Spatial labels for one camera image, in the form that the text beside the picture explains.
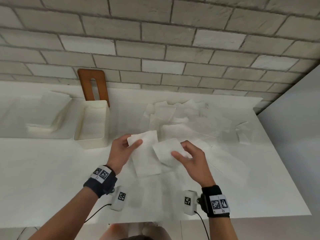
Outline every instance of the hand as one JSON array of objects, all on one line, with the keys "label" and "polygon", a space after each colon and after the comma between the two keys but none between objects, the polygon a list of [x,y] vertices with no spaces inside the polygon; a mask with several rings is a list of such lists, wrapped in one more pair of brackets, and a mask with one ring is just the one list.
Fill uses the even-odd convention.
[{"label": "hand", "polygon": [[171,152],[171,155],[182,163],[190,177],[199,183],[202,188],[215,185],[205,153],[190,141],[183,141],[181,145],[186,152],[190,153],[192,159],[184,157],[176,151]]},{"label": "hand", "polygon": [[142,144],[142,139],[137,140],[131,146],[128,145],[127,138],[131,134],[125,134],[112,142],[110,155],[106,165],[118,175],[122,167],[129,160],[131,153]]}]

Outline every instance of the person's right hand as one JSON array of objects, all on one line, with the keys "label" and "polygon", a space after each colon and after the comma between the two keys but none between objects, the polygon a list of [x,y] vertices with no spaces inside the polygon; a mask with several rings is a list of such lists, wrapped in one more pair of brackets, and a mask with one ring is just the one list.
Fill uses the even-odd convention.
[{"label": "person's right hand", "polygon": [[199,183],[202,188],[215,185],[205,153],[190,141],[183,141],[181,145],[186,152],[190,153],[192,159],[182,156],[177,151],[171,152],[171,155],[182,163],[190,177]]}]

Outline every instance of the white plastic box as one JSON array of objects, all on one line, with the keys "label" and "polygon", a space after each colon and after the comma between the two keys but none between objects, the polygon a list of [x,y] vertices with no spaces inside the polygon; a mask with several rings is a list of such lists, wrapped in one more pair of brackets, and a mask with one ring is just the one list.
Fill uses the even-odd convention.
[{"label": "white plastic box", "polygon": [[80,111],[73,139],[83,149],[108,146],[110,111],[107,101],[84,101]]}]

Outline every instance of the person's left hand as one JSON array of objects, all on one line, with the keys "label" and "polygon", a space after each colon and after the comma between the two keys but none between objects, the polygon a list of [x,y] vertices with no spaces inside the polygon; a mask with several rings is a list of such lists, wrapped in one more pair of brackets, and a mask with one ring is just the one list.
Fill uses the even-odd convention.
[{"label": "person's left hand", "polygon": [[129,160],[131,153],[142,144],[142,139],[137,140],[132,145],[128,145],[127,138],[131,134],[125,134],[112,142],[110,155],[106,165],[118,175],[122,167]]}]

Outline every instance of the person's left arm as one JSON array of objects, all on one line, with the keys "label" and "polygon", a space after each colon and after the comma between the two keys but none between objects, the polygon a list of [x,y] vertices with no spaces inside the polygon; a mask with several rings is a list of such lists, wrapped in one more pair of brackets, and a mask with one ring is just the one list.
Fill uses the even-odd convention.
[{"label": "person's left arm", "polygon": [[[107,166],[118,175],[128,161],[134,149],[142,144],[142,140],[128,145],[126,134],[112,142]],[[73,240],[90,214],[98,196],[88,187],[84,187],[61,210],[48,220],[29,240]]]}]

